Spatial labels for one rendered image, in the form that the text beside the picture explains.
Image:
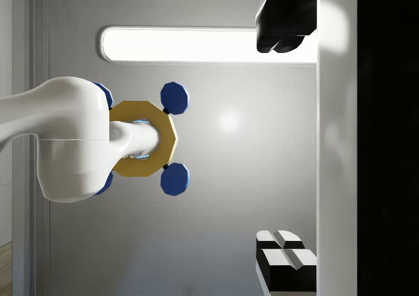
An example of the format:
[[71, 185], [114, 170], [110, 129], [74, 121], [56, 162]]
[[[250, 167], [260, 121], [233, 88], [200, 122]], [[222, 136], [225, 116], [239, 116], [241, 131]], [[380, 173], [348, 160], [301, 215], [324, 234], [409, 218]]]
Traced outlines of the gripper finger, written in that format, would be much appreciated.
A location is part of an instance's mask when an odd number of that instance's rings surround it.
[[256, 20], [257, 51], [287, 53], [317, 27], [317, 0], [266, 0]]
[[317, 257], [285, 230], [256, 234], [255, 268], [264, 296], [317, 296]]

